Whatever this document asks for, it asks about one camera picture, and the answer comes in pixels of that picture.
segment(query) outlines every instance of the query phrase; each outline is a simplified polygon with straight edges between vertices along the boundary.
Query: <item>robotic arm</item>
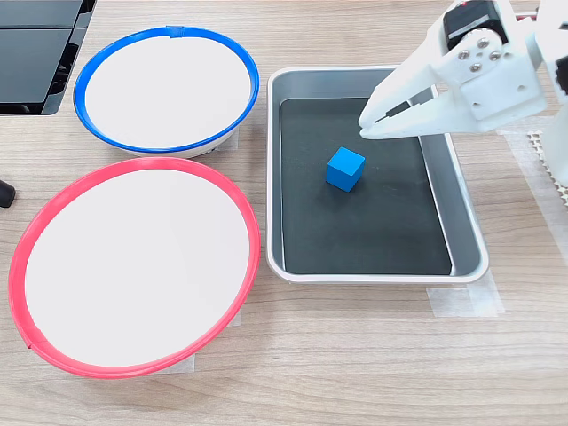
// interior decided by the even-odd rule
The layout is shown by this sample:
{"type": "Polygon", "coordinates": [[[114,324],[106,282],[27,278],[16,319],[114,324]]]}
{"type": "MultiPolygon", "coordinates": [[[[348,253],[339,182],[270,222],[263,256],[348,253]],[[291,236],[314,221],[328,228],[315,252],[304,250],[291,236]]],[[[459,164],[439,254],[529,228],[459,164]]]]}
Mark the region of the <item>robotic arm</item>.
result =
{"type": "Polygon", "coordinates": [[[517,20],[509,0],[455,1],[422,45],[375,88],[359,118],[361,136],[403,138],[485,132],[547,108],[544,63],[563,104],[542,134],[548,165],[568,185],[568,2],[542,0],[537,21],[517,20]],[[448,91],[393,116],[436,83],[448,91]]]}

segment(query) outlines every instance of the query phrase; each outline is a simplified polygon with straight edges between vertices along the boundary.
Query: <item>wood grain surface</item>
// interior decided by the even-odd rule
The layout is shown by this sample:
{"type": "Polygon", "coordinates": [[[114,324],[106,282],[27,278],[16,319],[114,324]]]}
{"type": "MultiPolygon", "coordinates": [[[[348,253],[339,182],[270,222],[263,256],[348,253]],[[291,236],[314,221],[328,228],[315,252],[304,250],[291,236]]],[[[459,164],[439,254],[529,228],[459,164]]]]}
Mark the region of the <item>wood grain surface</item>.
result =
{"type": "MultiPolygon", "coordinates": [[[[198,160],[234,180],[263,224],[270,74],[399,63],[448,4],[99,0],[60,111],[0,116],[0,178],[19,190],[13,207],[0,211],[0,424],[568,425],[568,268],[494,133],[454,142],[505,305],[498,318],[436,319],[422,287],[289,285],[263,260],[242,326],[199,352],[195,373],[111,382],[47,364],[12,322],[8,270],[30,220],[74,180],[130,158],[94,138],[73,109],[75,78],[102,47],[167,24],[214,29],[250,51],[262,90],[239,150],[198,160]]],[[[515,2],[518,12],[536,5],[515,2]]],[[[148,89],[160,89],[160,76],[148,89]]]]}

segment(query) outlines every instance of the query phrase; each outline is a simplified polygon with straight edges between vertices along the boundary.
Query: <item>bolt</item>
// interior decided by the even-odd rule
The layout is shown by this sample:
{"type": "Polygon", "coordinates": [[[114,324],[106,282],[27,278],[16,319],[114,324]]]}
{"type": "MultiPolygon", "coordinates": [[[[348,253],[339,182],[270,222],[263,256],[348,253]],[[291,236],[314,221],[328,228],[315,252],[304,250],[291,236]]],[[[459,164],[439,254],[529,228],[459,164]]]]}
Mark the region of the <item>bolt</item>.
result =
{"type": "Polygon", "coordinates": [[[469,58],[469,51],[461,51],[461,52],[458,54],[458,58],[459,58],[460,60],[465,60],[465,59],[469,58]]]}
{"type": "Polygon", "coordinates": [[[500,51],[492,51],[489,54],[489,60],[497,60],[501,57],[501,52],[500,51]]]}
{"type": "Polygon", "coordinates": [[[479,40],[477,40],[477,47],[479,49],[484,49],[485,47],[487,47],[489,45],[489,40],[487,40],[485,37],[480,38],[479,40]]]}

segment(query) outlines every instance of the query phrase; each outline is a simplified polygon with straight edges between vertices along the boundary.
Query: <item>masking tape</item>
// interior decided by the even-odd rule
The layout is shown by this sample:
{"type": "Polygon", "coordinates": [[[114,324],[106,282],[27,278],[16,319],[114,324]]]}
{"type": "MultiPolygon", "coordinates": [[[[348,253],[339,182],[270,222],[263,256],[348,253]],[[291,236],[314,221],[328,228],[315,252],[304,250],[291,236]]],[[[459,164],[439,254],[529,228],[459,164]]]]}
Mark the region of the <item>masking tape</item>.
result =
{"type": "Polygon", "coordinates": [[[236,151],[239,149],[239,128],[225,142],[215,148],[213,151],[236,151]]]}
{"type": "Polygon", "coordinates": [[[553,117],[529,117],[498,131],[509,144],[540,212],[568,264],[568,192],[549,174],[540,145],[541,131],[553,117]]]}
{"type": "Polygon", "coordinates": [[[505,312],[491,271],[465,288],[427,288],[436,318],[497,317],[505,312]]]}
{"type": "MultiPolygon", "coordinates": [[[[228,327],[238,327],[242,324],[241,310],[237,312],[228,327]]],[[[195,371],[195,355],[179,361],[177,364],[152,373],[153,375],[174,375],[179,373],[193,373],[195,371]]]]}

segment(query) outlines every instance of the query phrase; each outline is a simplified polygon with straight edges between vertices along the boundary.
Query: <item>blue block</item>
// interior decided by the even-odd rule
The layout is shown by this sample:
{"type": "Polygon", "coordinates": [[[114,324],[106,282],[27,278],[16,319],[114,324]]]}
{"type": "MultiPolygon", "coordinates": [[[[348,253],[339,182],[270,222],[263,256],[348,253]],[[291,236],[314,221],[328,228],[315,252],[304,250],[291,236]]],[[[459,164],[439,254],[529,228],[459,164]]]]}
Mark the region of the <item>blue block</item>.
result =
{"type": "Polygon", "coordinates": [[[363,155],[341,147],[327,164],[326,182],[348,193],[361,178],[363,167],[363,155]]]}

